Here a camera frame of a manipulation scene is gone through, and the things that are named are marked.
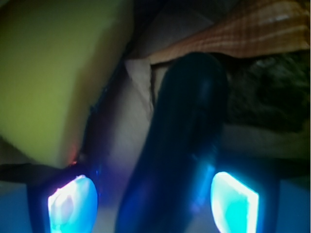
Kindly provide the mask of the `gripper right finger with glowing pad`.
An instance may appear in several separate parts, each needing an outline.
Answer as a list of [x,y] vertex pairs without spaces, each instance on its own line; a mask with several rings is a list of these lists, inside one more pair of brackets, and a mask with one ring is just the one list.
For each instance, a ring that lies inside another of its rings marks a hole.
[[308,160],[222,159],[210,190],[221,233],[309,233]]

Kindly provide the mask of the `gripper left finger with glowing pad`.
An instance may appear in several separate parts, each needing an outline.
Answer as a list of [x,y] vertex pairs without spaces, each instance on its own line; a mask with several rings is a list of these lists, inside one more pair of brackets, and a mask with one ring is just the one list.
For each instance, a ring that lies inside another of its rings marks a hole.
[[79,165],[0,167],[2,233],[90,233],[98,212],[98,193]]

